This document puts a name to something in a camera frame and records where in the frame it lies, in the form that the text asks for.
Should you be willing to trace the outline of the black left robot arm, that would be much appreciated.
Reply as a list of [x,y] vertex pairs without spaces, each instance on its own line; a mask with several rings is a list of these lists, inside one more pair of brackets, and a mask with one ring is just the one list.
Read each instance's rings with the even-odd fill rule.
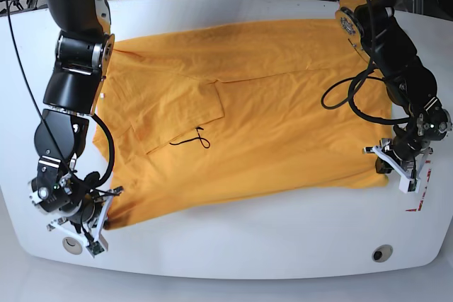
[[[377,156],[378,173],[396,171],[400,191],[409,193],[419,190],[420,174],[432,151],[430,143],[444,139],[452,121],[437,97],[435,76],[423,66],[415,45],[395,18],[394,7],[400,1],[340,0],[336,19],[351,45],[368,61],[366,70],[350,82],[350,108],[368,122],[391,126],[395,134],[364,152]],[[373,71],[381,72],[387,95],[403,108],[405,118],[373,117],[355,104],[355,94]]]

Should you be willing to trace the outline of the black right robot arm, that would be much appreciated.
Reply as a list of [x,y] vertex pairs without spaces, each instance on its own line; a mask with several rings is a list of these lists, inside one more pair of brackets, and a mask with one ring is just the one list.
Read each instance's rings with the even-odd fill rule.
[[[113,198],[122,193],[121,187],[103,189],[113,172],[115,147],[95,112],[115,43],[110,8],[107,0],[47,0],[47,6],[60,33],[34,135],[39,160],[30,201],[54,215],[49,230],[62,231],[65,243],[97,256],[108,250],[102,231]],[[75,167],[90,122],[105,133],[108,166],[104,174],[95,171],[79,178]]]

